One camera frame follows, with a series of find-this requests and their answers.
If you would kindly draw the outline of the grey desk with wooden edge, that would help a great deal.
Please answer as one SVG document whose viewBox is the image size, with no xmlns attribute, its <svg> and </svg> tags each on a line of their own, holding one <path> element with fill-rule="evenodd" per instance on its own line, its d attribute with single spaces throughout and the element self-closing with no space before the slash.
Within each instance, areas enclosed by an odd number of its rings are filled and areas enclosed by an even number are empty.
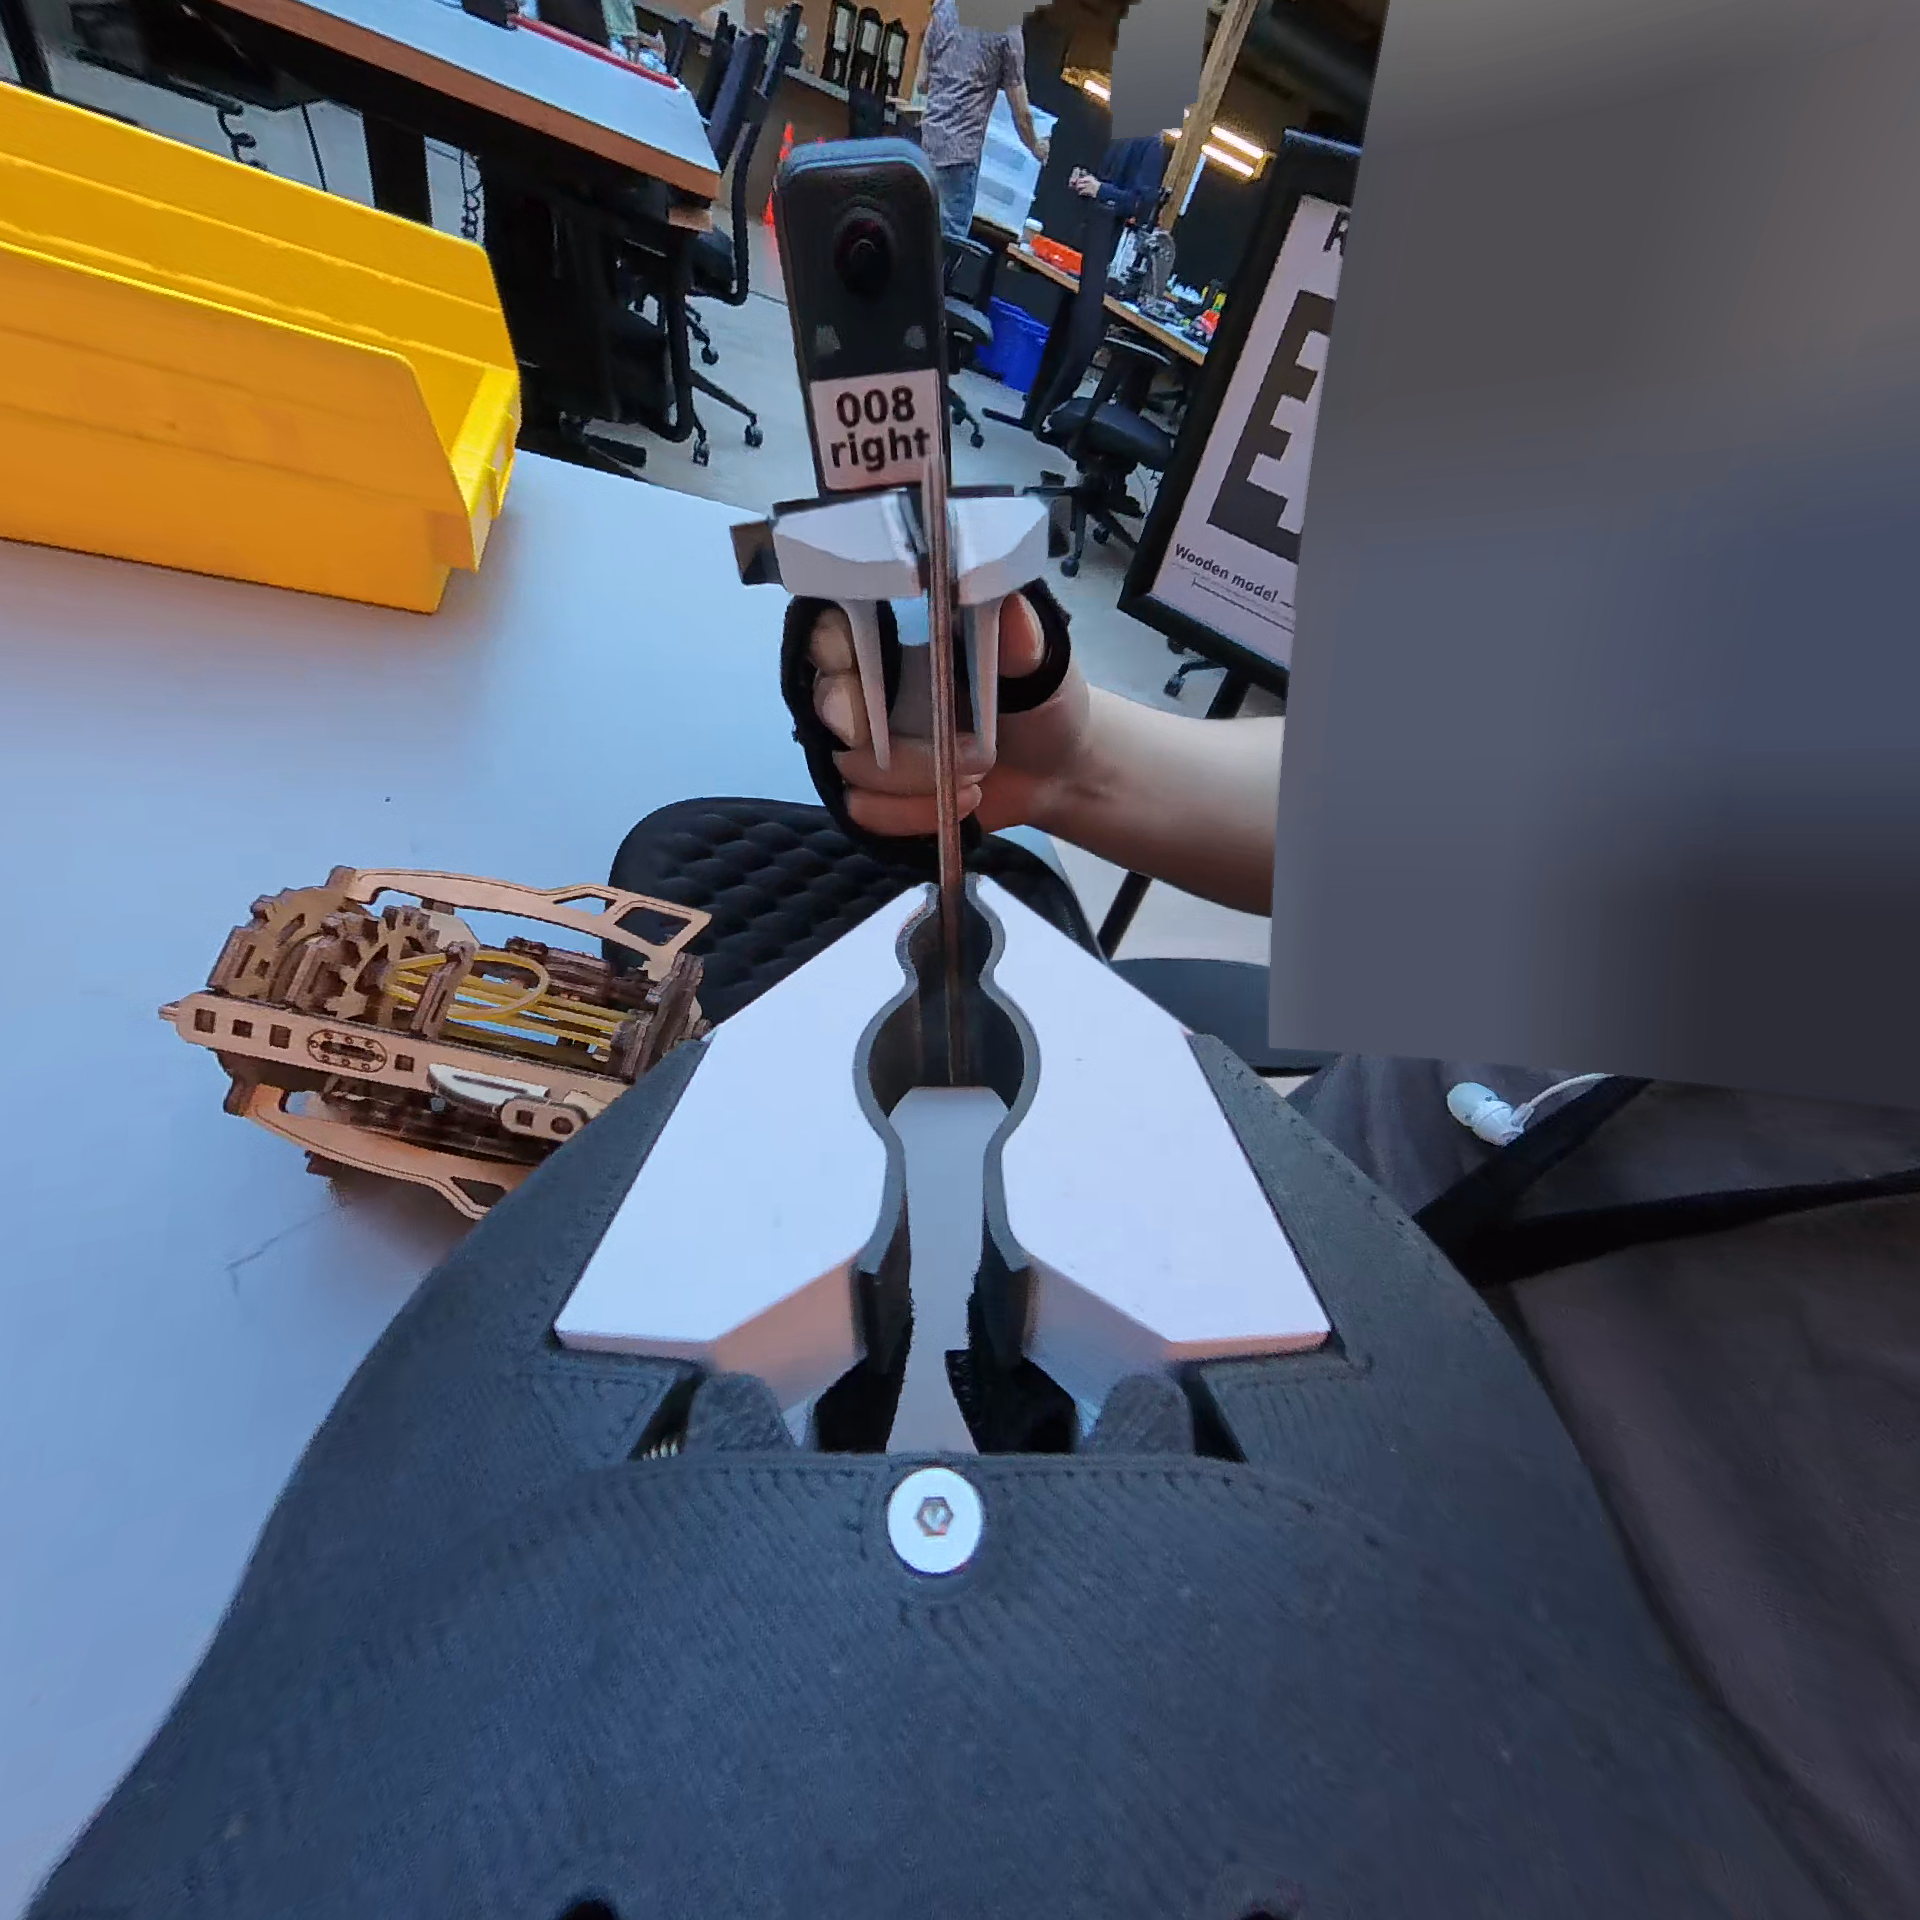
<svg viewBox="0 0 1920 1920">
<path fill-rule="evenodd" d="M 418 216 L 402 148 L 473 156 L 482 251 L 520 365 L 520 445 L 621 471 L 589 423 L 706 440 L 693 401 L 693 242 L 722 188 L 677 78 L 446 3 L 198 3 L 210 26 L 362 113 L 375 206 Z"/>
</svg>

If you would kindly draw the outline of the yellow plastic storage bin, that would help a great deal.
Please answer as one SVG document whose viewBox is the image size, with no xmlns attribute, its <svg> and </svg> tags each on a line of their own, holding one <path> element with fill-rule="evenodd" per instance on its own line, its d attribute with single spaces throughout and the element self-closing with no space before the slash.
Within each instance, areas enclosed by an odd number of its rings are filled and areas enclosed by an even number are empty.
<svg viewBox="0 0 1920 1920">
<path fill-rule="evenodd" d="M 4 535 L 436 610 L 520 372 L 446 231 L 4 83 Z"/>
</svg>

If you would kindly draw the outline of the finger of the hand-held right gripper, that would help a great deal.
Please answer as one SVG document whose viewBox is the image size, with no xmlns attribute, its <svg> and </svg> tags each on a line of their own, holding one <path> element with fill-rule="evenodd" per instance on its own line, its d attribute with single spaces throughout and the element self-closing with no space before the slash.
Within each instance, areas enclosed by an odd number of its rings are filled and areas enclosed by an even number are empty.
<svg viewBox="0 0 1920 1920">
<path fill-rule="evenodd" d="M 950 500 L 952 605 L 962 636 L 968 731 L 996 744 L 1000 610 L 1047 559 L 1052 513 L 1046 500 Z"/>
<path fill-rule="evenodd" d="M 882 610 L 922 597 L 922 548 L 904 497 L 838 497 L 772 517 L 780 584 L 847 610 L 874 764 L 892 764 L 892 696 L 882 667 Z"/>
</svg>

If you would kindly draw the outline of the thin wooden stick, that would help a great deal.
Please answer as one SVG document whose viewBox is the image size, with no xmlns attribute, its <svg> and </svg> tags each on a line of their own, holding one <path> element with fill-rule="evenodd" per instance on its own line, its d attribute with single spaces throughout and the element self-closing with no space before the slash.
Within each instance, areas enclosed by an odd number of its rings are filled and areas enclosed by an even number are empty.
<svg viewBox="0 0 1920 1920">
<path fill-rule="evenodd" d="M 970 1079 L 962 1010 L 962 819 L 956 805 L 956 701 L 952 701 L 952 574 L 947 513 L 947 449 L 934 449 L 922 480 L 925 610 L 928 610 L 928 707 L 934 755 L 934 848 L 939 891 L 939 1010 L 947 1083 Z"/>
</svg>

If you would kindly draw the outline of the wooden post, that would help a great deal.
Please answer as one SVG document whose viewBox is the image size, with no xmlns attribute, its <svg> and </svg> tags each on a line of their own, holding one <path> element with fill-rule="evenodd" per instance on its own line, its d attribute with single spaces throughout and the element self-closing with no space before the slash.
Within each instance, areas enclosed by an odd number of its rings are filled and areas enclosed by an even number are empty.
<svg viewBox="0 0 1920 1920">
<path fill-rule="evenodd" d="M 1165 164 L 1158 224 L 1173 229 L 1189 202 L 1189 185 L 1204 160 L 1218 107 L 1233 78 L 1233 65 L 1247 34 L 1247 26 L 1260 17 L 1265 3 L 1218 3 L 1209 13 L 1211 28 L 1204 34 L 1204 61 L 1198 69 L 1196 102 L 1182 111 L 1182 127 Z"/>
</svg>

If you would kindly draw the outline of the black framed sign board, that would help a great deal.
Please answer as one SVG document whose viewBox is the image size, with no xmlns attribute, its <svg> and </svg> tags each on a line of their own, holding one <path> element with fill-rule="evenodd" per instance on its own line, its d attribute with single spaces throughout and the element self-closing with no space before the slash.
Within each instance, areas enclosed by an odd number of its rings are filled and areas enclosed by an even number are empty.
<svg viewBox="0 0 1920 1920">
<path fill-rule="evenodd" d="M 1362 148 L 1283 135 L 1227 277 L 1173 462 L 1117 608 L 1165 636 L 1165 696 L 1218 670 L 1209 716 L 1288 701 L 1302 513 Z"/>
</svg>

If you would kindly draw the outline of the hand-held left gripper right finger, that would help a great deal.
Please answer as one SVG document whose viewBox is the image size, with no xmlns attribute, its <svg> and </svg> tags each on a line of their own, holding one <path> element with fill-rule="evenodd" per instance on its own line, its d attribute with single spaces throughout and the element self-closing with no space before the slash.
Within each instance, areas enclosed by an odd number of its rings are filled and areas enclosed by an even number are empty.
<svg viewBox="0 0 1920 1920">
<path fill-rule="evenodd" d="M 1332 1338 L 1182 1022 L 1000 881 L 973 879 L 984 1160 L 973 1444 L 1061 1452 L 1128 1379 Z"/>
</svg>

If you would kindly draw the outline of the person's right hand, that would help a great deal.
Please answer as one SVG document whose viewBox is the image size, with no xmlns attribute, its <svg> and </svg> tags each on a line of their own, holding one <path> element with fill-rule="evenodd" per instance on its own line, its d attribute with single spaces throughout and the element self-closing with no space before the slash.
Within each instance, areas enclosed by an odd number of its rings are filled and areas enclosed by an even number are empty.
<svg viewBox="0 0 1920 1920">
<path fill-rule="evenodd" d="M 882 842 L 934 834 L 934 750 L 904 742 L 877 767 L 847 610 L 801 597 L 788 612 L 784 696 L 834 819 Z M 996 750 L 962 744 L 956 815 L 984 829 L 1046 826 L 1046 805 L 1074 771 L 1088 728 L 1089 686 L 1070 660 L 1069 612 L 1032 581 L 1000 608 Z"/>
</svg>

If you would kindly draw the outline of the wooden gear model vehicle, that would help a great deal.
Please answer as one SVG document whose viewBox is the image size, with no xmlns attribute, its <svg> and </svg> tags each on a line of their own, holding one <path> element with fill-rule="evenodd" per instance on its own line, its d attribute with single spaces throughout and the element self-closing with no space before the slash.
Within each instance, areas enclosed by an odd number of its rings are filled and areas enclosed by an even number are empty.
<svg viewBox="0 0 1920 1920">
<path fill-rule="evenodd" d="M 250 901 L 206 988 L 159 1017 L 230 1074 L 224 1110 L 482 1218 L 706 1034 L 701 906 L 611 885 L 332 867 Z"/>
</svg>

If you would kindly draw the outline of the black office chair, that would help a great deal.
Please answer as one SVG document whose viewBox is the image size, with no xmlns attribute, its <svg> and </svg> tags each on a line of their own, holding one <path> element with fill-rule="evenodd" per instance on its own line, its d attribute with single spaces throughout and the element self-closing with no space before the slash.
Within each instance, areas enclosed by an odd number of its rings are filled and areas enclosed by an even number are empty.
<svg viewBox="0 0 1920 1920">
<path fill-rule="evenodd" d="M 988 289 L 996 274 L 996 251 L 968 235 L 944 238 L 944 365 L 947 365 L 947 413 L 968 445 L 984 448 L 978 419 L 956 387 L 956 372 L 973 349 L 993 345 Z"/>
<path fill-rule="evenodd" d="M 693 462 L 707 462 L 707 428 L 697 396 L 719 398 L 746 419 L 746 440 L 762 445 L 755 409 L 722 391 L 693 365 L 693 302 L 740 306 L 751 295 L 749 268 L 749 173 L 767 122 L 774 78 L 772 34 L 714 26 L 700 102 L 707 104 L 707 142 L 724 160 L 727 206 L 714 224 L 687 238 L 677 258 L 621 251 L 614 268 L 614 422 L 639 423 L 661 440 L 693 440 Z"/>
<path fill-rule="evenodd" d="M 1047 550 L 1069 581 L 1081 570 L 1089 537 L 1137 548 L 1129 523 L 1143 523 L 1146 508 L 1129 480 L 1161 475 L 1173 459 L 1173 434 L 1143 411 L 1156 375 L 1173 369 L 1168 353 L 1121 327 L 1099 349 L 1105 365 L 1089 396 L 1061 398 L 1037 431 L 1037 440 L 1074 467 L 1074 475 L 1046 471 L 1032 486 L 1052 504 Z"/>
</svg>

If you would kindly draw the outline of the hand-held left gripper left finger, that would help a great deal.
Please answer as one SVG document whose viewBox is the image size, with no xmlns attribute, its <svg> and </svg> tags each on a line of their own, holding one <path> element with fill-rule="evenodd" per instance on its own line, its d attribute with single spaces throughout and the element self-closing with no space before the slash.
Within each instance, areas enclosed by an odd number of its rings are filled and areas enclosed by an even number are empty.
<svg viewBox="0 0 1920 1920">
<path fill-rule="evenodd" d="M 911 1291 L 900 1152 L 873 1034 L 914 1010 L 911 885 L 731 1012 L 639 1157 L 558 1309 L 572 1350 L 763 1381 L 827 1451 L 882 1452 L 898 1417 Z"/>
</svg>

